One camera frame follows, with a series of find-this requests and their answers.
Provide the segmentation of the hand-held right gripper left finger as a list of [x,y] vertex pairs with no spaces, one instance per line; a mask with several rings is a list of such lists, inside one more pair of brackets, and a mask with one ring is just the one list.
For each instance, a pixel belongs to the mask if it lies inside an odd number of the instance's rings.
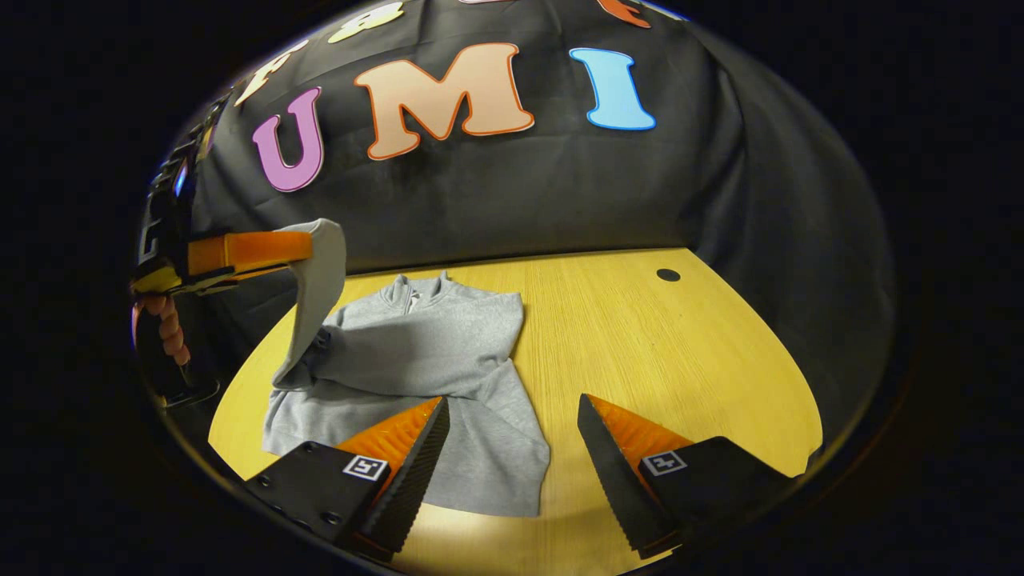
[[336,447],[301,442],[245,488],[330,546],[390,562],[406,546],[449,429],[446,398],[431,398]]

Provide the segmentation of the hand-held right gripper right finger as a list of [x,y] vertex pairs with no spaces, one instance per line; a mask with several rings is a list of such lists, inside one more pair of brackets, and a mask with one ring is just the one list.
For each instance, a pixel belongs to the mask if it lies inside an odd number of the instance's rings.
[[577,426],[641,558],[718,540],[798,484],[724,435],[688,440],[592,394],[579,397]]

